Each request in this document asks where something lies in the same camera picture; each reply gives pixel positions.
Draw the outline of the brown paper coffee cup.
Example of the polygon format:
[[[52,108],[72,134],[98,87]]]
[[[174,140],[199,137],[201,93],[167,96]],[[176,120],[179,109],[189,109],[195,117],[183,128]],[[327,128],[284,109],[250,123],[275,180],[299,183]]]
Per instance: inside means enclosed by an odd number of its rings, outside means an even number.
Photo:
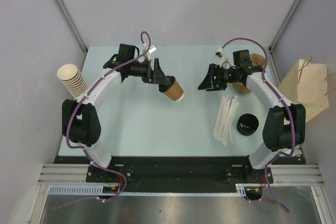
[[[160,85],[159,91],[172,101],[181,101],[184,98],[184,90],[175,79],[170,84]]]

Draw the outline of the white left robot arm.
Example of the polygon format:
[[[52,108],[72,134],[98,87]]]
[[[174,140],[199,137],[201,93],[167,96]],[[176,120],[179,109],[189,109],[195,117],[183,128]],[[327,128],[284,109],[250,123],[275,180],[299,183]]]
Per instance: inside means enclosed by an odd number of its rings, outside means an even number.
[[[83,150],[90,163],[98,169],[98,176],[105,182],[115,178],[116,169],[110,165],[112,156],[99,142],[101,124],[98,110],[109,93],[125,78],[139,77],[144,83],[157,84],[159,91],[173,101],[184,95],[174,76],[167,76],[161,69],[159,59],[143,61],[143,56],[135,53],[139,48],[120,44],[119,51],[103,66],[99,78],[75,100],[65,100],[62,104],[62,134],[70,149]]]

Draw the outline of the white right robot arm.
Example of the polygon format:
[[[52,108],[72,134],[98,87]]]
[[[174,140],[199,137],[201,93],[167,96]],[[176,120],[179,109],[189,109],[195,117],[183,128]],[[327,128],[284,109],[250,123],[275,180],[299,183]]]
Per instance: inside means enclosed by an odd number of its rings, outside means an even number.
[[[295,147],[304,142],[306,110],[280,93],[267,78],[265,66],[253,64],[248,50],[233,52],[233,60],[234,64],[229,68],[210,64],[198,90],[225,90],[229,83],[240,82],[268,111],[262,131],[263,142],[249,155],[250,165],[242,169],[243,179],[254,183],[261,177],[260,169],[280,155],[292,157]]]

